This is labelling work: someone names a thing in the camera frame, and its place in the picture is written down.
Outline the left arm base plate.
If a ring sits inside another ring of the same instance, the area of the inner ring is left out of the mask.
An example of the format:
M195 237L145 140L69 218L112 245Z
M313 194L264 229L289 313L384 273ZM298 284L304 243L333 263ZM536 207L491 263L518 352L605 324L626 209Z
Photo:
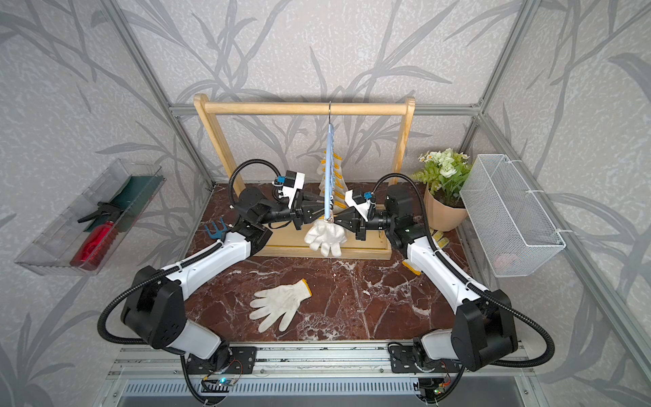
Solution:
M206 375L208 373L226 373L232 375L250 375L253 373L257 356L254 346L235 346L229 349L218 349L209 360L202 360L194 355L186 362L186 370L190 375Z

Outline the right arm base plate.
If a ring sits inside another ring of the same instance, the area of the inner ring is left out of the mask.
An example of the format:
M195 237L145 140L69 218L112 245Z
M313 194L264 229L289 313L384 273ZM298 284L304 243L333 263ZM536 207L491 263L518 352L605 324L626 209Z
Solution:
M458 373L460 364L449 359L431 359L418 342L401 344L390 342L387 346L393 373Z

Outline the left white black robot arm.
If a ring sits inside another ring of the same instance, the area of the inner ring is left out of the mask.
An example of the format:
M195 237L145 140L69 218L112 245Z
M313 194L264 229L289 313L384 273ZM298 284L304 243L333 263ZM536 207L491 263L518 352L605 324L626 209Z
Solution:
M97 330L113 344L148 344L173 354L189 354L221 369L232 359L228 342L188 320L185 302L222 271L261 251L270 240L272 223L300 228L324 213L322 197L297 190L267 198L259 188L245 188L233 207L237 220L220 239L173 265L146 266L132 286L102 311Z

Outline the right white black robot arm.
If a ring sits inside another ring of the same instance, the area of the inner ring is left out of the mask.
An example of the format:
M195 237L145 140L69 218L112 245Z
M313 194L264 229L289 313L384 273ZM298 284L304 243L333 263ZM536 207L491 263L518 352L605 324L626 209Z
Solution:
M465 273L434 241L430 229L415 220L413 186L388 188L384 207L376 208L376 195L357 188L345 194L347 209L335 217L337 225L362 240L369 231L382 231L408 267L423 273L437 287L454 312L454 325L415 339L429 360L459 361L466 369L484 366L508 368L542 366L555 354L551 335L532 318L515 310L501 290L491 291ZM544 352L524 361L510 361L518 349L516 322L523 322L545 342Z

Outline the blue clip hanger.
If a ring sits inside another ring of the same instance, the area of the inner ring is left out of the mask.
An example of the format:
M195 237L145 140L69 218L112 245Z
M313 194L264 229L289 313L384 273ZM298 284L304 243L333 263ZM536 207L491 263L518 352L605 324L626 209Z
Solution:
M327 149L325 150L324 167L324 220L332 223L333 213L333 191L334 191L334 126L332 124L332 104L328 105L328 126L327 126Z

